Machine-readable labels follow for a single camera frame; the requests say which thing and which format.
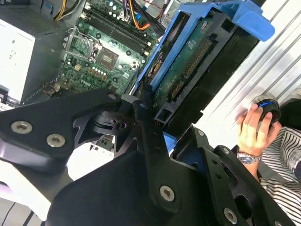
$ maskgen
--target corrugated metal panel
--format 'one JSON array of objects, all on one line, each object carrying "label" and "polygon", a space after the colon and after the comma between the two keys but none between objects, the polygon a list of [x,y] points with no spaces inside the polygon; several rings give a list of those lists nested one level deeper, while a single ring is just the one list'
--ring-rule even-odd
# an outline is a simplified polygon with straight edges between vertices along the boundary
[{"label": "corrugated metal panel", "polygon": [[236,119],[256,96],[269,92],[281,104],[301,84],[301,1],[267,0],[262,9],[274,36],[255,47],[196,124],[213,147],[236,144]]}]

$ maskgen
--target hand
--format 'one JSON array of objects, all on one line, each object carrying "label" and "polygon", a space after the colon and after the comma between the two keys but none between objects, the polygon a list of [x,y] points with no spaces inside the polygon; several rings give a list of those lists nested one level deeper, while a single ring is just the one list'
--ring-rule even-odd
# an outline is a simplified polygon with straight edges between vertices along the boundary
[{"label": "hand", "polygon": [[282,126],[279,122],[276,122],[269,130],[269,125],[273,117],[271,112],[266,114],[258,130],[258,134],[256,134],[262,112],[263,109],[261,107],[258,108],[256,104],[253,104],[247,113],[239,117],[237,121],[239,152],[256,157],[260,156],[262,151],[276,139]]}]

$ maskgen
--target silver screw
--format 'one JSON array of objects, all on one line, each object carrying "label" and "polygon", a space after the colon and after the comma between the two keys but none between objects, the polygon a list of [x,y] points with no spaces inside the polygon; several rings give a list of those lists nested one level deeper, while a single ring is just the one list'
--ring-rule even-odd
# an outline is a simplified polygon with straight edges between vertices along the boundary
[{"label": "silver screw", "polygon": [[51,134],[46,138],[47,144],[51,147],[62,147],[66,143],[66,139],[59,134]]},{"label": "silver screw", "polygon": [[227,148],[225,148],[225,147],[223,147],[222,150],[223,150],[226,154],[229,154],[229,153],[230,153],[229,150],[228,150]]},{"label": "silver screw", "polygon": [[205,135],[205,134],[203,133],[203,131],[201,131],[201,130],[198,130],[198,134],[201,135],[202,137]]},{"label": "silver screw", "polygon": [[168,202],[172,202],[174,200],[174,191],[166,185],[161,186],[160,195]]},{"label": "silver screw", "polygon": [[109,94],[108,97],[111,98],[111,99],[113,99],[113,100],[117,99],[113,94]]},{"label": "silver screw", "polygon": [[145,108],[145,109],[148,109],[148,108],[149,108],[149,107],[146,106],[144,103],[141,103],[140,106],[143,107],[143,108]]},{"label": "silver screw", "polygon": [[275,226],[282,226],[282,224],[275,220]]},{"label": "silver screw", "polygon": [[18,134],[27,134],[32,131],[32,125],[26,121],[15,121],[10,127],[12,131]]},{"label": "silver screw", "polygon": [[237,224],[237,217],[231,209],[225,208],[224,215],[227,218],[227,220],[230,221],[233,225]]}]

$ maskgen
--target fingers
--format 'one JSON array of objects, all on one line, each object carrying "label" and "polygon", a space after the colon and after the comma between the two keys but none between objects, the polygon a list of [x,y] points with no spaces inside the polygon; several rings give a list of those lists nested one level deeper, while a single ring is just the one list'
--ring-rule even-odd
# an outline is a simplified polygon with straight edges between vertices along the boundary
[{"label": "fingers", "polygon": [[269,130],[268,137],[267,137],[267,145],[270,145],[277,137],[279,131],[281,130],[282,125],[280,122],[275,122],[272,125],[272,128]]},{"label": "fingers", "polygon": [[247,142],[251,145],[256,142],[256,131],[259,124],[259,119],[262,115],[263,109],[262,107],[257,108],[256,111],[253,113],[248,128],[247,128]]},{"label": "fingers", "polygon": [[250,110],[248,111],[246,118],[244,119],[244,122],[243,122],[241,136],[244,136],[244,137],[247,136],[249,122],[257,108],[258,108],[258,106],[256,104],[253,104],[252,107],[250,108]]},{"label": "fingers", "polygon": [[271,124],[273,114],[271,112],[267,113],[262,120],[261,126],[258,130],[257,142],[259,144],[265,145],[269,133],[269,125]]},{"label": "fingers", "polygon": [[242,125],[243,125],[243,122],[246,118],[246,113],[242,114],[238,119],[237,119],[237,122],[236,122],[236,127],[237,127],[237,135],[240,136],[241,134],[241,131],[242,131]]}]

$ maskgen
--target blue-lit knob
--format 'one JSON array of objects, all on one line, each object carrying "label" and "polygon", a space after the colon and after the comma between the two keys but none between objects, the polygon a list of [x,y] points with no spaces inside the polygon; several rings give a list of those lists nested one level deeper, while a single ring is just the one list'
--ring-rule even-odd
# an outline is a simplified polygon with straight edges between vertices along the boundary
[{"label": "blue-lit knob", "polygon": [[273,95],[271,95],[271,94],[260,95],[260,96],[256,97],[252,101],[252,103],[257,104],[258,107],[263,108],[263,113],[260,118],[260,121],[263,120],[263,118],[265,117],[265,115],[268,112],[271,112],[273,114],[273,118],[271,121],[272,124],[277,122],[280,119],[281,111],[279,109],[279,104]]}]

